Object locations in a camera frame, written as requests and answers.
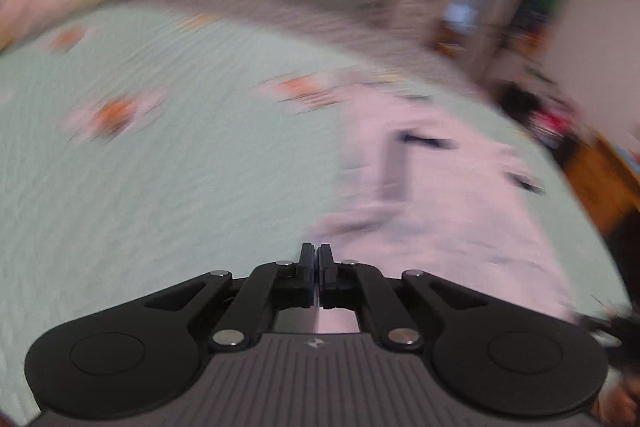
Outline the white shirt with navy trim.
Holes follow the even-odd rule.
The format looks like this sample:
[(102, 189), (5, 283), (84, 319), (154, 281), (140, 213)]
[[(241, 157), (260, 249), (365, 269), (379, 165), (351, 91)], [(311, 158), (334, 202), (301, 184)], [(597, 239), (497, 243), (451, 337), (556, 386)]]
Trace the white shirt with navy trim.
[(332, 91), (344, 126), (342, 205), (316, 226), (317, 242), (388, 277), (420, 269), (574, 319), (573, 291), (526, 204), (536, 183), (512, 147), (359, 70), (336, 74)]

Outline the mint quilted bee bedspread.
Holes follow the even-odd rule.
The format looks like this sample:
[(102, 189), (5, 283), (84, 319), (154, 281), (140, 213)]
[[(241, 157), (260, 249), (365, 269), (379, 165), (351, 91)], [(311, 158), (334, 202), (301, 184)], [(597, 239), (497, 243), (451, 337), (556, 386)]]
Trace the mint quilted bee bedspread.
[(38, 412), (24, 377), (48, 329), (196, 277), (294, 256), (334, 211), (343, 128), (333, 107), (267, 98), (274, 77), (343, 68), (383, 76), (490, 139), (542, 185), (527, 205), (578, 310), (623, 309), (614, 262), (544, 150), (478, 101), (441, 58), (416, 64), (188, 9), (112, 4), (78, 20), (68, 52), (42, 36), (1, 57), (1, 410)]

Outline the purple floral bed sheet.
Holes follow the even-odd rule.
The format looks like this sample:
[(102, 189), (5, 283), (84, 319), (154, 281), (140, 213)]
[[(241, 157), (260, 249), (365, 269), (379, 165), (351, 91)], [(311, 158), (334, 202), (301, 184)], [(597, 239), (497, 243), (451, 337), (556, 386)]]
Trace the purple floral bed sheet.
[(371, 16), (361, 12), (328, 11), (296, 0), (149, 0), (175, 11), (215, 12), (248, 22), (314, 38), (355, 52), (390, 68), (434, 83), (447, 91), (487, 103), (488, 96), (460, 69), (443, 57), (403, 37), (397, 30), (378, 24), (378, 10)]

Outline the black chair with bags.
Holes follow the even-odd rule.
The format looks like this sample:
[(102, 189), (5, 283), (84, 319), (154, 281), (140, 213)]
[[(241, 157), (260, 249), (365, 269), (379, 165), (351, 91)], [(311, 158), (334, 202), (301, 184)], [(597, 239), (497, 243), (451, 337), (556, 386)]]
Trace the black chair with bags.
[(506, 82), (498, 105), (552, 154), (571, 154), (580, 143), (579, 109), (552, 80)]

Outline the wooden side cabinet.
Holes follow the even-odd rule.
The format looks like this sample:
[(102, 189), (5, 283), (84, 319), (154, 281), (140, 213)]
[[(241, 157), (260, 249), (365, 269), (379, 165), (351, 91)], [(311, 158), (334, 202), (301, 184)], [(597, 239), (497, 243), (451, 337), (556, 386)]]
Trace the wooden side cabinet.
[(639, 175), (611, 142), (595, 133), (582, 142), (564, 169), (593, 225), (609, 236), (639, 209)]

